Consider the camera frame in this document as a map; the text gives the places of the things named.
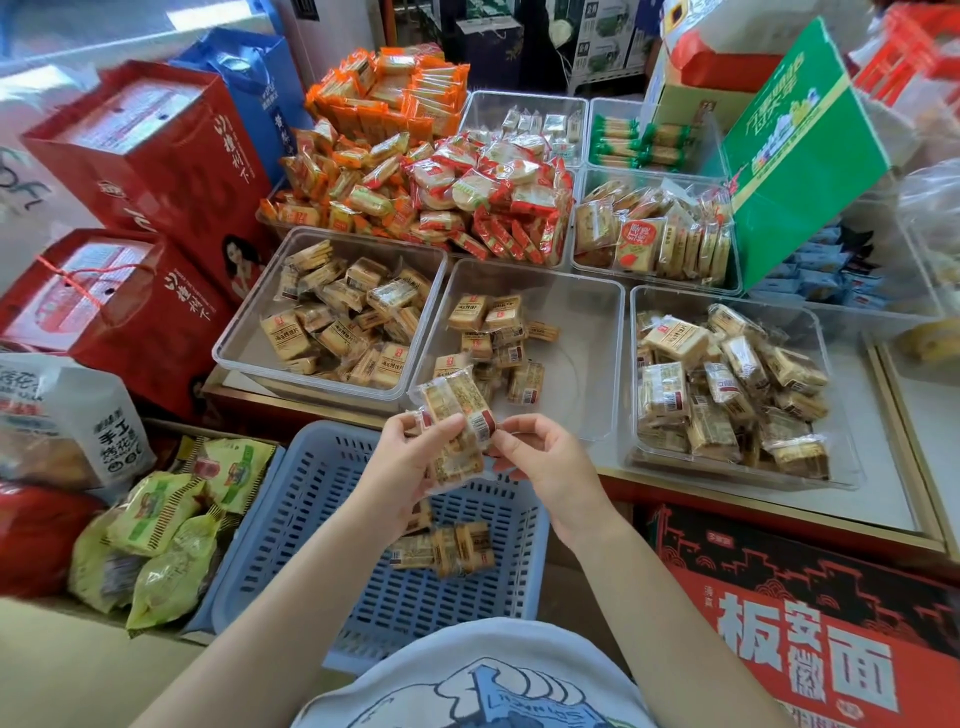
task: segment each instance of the blue plastic basket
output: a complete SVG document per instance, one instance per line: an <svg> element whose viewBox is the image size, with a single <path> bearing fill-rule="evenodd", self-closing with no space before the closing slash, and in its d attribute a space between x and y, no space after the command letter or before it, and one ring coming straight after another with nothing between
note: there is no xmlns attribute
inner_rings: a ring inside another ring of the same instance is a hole
<svg viewBox="0 0 960 728"><path fill-rule="evenodd" d="M380 433L333 422L306 426L291 443L237 533L221 570L213 626L222 633L347 499ZM385 553L326 655L324 666L361 674L404 645L451 624L486 617L534 619L550 521L527 481L503 474L430 499L437 524L486 521L497 567L461 579L397 571Z"/></svg>

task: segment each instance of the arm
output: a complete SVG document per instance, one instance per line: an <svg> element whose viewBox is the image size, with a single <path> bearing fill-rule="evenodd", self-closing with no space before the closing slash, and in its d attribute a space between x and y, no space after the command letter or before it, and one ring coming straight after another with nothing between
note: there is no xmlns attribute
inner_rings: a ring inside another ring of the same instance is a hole
<svg viewBox="0 0 960 728"><path fill-rule="evenodd" d="M404 441L412 424L402 415L387 421L347 502L133 728L289 725L312 697L324 656L377 561L422 497L426 464L465 421L451 417Z"/></svg>
<svg viewBox="0 0 960 728"><path fill-rule="evenodd" d="M522 415L504 422L493 443L504 459L500 469L526 473L580 561L661 728L793 725L616 512L573 435L543 416Z"/></svg>

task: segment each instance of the green snack package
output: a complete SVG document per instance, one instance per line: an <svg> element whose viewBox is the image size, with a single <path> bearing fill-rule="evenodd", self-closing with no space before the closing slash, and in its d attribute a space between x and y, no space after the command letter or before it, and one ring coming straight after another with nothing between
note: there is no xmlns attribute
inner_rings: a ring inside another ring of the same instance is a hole
<svg viewBox="0 0 960 728"><path fill-rule="evenodd" d="M87 525L74 542L67 577L69 592L103 614L131 603L136 575L147 561L110 544L107 529L119 515L120 509L114 508Z"/></svg>
<svg viewBox="0 0 960 728"><path fill-rule="evenodd" d="M195 475L150 473L134 486L116 520L107 528L114 548L140 556L163 553L180 524L200 510L204 482Z"/></svg>
<svg viewBox="0 0 960 728"><path fill-rule="evenodd" d="M200 601L217 548L217 520L187 519L166 553L148 561L136 577L127 630L166 624L193 610Z"/></svg>
<svg viewBox="0 0 960 728"><path fill-rule="evenodd" d="M210 440L204 443L193 473L206 481L206 491L217 505L242 516L275 450L275 445L257 440Z"/></svg>

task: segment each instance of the blue gift bag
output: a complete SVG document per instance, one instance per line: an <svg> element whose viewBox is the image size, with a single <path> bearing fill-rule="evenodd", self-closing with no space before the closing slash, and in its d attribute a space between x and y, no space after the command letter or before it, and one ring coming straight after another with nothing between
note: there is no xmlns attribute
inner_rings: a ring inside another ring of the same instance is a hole
<svg viewBox="0 0 960 728"><path fill-rule="evenodd" d="M214 28L170 63L223 77L264 169L279 182L278 160L296 151L290 130L313 127L286 38Z"/></svg>

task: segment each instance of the red cardboard box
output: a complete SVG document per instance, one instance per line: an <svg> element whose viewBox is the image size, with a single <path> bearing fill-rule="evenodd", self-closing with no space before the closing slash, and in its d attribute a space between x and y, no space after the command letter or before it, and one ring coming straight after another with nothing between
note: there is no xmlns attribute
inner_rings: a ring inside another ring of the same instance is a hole
<svg viewBox="0 0 960 728"><path fill-rule="evenodd" d="M276 250L254 219L270 181L217 74L127 61L23 143L107 228L163 233L237 303Z"/></svg>
<svg viewBox="0 0 960 728"><path fill-rule="evenodd" d="M956 590L674 506L650 539L798 725L957 725Z"/></svg>
<svg viewBox="0 0 960 728"><path fill-rule="evenodd" d="M193 389L213 369L210 351L231 318L220 291L147 232L73 231L43 259L77 285L34 261L0 298L0 343L62 352L118 375L136 398L193 418Z"/></svg>

